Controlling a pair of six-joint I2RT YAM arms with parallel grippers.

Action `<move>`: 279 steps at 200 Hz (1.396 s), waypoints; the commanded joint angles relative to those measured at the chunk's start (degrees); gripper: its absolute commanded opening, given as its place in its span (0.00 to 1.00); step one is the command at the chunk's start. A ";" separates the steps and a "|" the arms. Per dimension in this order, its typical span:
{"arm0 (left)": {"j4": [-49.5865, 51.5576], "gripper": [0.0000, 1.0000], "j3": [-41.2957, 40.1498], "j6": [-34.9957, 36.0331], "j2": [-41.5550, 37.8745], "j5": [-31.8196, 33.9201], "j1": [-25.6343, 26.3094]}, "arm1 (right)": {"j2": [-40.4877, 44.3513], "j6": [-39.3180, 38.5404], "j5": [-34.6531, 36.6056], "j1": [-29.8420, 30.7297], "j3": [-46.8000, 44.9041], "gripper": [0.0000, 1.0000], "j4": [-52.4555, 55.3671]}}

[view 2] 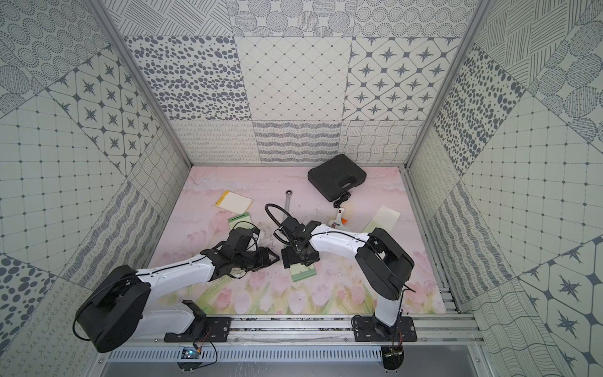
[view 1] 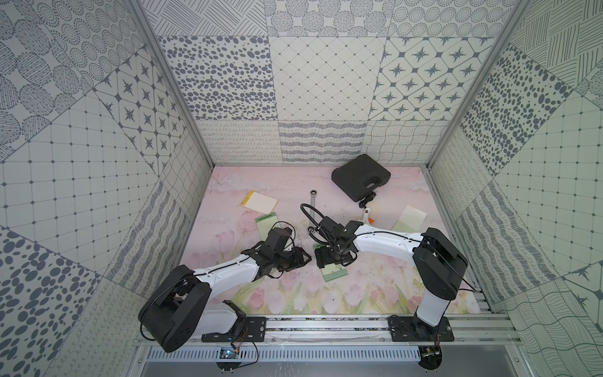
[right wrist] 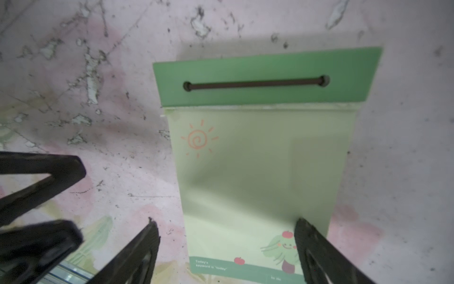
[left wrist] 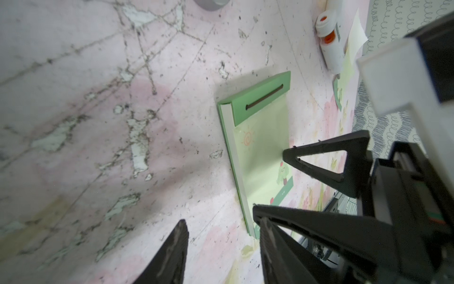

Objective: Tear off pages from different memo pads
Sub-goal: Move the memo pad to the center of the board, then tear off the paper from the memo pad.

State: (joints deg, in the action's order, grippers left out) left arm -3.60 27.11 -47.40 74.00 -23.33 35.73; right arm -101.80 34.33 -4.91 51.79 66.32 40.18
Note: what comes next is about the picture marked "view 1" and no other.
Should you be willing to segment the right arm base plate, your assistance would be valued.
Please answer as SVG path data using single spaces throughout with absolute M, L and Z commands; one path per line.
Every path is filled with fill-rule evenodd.
M 413 316 L 392 315 L 387 318 L 389 333 L 393 342 L 453 342 L 455 336 L 450 321 L 442 317 L 439 325 L 430 326 Z

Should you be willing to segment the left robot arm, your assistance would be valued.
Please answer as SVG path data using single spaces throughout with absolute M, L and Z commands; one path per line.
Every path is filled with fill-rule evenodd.
M 155 341 L 171 353 L 192 337 L 204 342 L 246 342 L 261 335 L 233 301 L 214 306 L 208 303 L 234 287 L 277 279 L 283 273 L 300 269 L 312 261 L 303 248 L 295 245 L 291 228 L 273 228 L 265 240 L 241 252 L 235 259 L 205 269 L 175 267 L 151 294 L 138 314 L 141 336 Z

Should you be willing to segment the yellow-top memo pad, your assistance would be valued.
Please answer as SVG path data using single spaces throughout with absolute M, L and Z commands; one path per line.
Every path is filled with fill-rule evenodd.
M 248 210 L 269 215 L 274 211 L 277 204 L 278 199 L 251 190 L 242 201 L 241 206 Z

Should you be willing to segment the green memo pad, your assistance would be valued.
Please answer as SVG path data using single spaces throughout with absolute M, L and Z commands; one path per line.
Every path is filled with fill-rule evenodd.
M 320 247 L 326 247 L 326 245 L 322 245 L 322 244 L 314 244 L 313 245 L 313 249 L 315 250 L 316 248 L 320 248 Z M 334 281 L 336 279 L 342 278 L 344 276 L 348 275 L 347 269 L 342 266 L 341 264 L 337 264 L 336 261 L 334 260 L 334 257 L 332 256 L 332 263 L 330 265 L 327 265 L 324 269 L 320 269 L 322 275 L 323 275 L 323 279 L 325 282 L 330 282 L 330 281 Z
M 260 235 L 260 239 L 262 241 L 266 241 L 270 230 L 278 223 L 279 219 L 276 213 L 270 213 L 268 215 L 263 215 L 260 218 L 256 218 L 255 224 L 258 228 L 258 232 Z

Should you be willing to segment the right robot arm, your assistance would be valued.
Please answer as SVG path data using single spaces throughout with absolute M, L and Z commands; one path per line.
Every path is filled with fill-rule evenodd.
M 425 292 L 414 315 L 414 322 L 430 330 L 441 324 L 449 304 L 456 299 L 469 261 L 439 229 L 407 233 L 378 229 L 361 221 L 341 225 L 324 217 L 314 224 L 323 238 L 317 259 L 320 267 L 349 265 L 361 252 L 382 254 L 414 264 Z

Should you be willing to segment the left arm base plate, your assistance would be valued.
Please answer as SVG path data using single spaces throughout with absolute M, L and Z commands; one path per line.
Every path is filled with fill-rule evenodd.
M 266 317 L 246 317 L 235 322 L 224 334 L 210 333 L 202 336 L 202 342 L 263 342 L 265 340 Z

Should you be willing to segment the torn green memo page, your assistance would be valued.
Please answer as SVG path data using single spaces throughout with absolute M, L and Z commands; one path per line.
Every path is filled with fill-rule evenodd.
M 427 216 L 426 212 L 407 206 L 392 228 L 395 232 L 419 232 Z

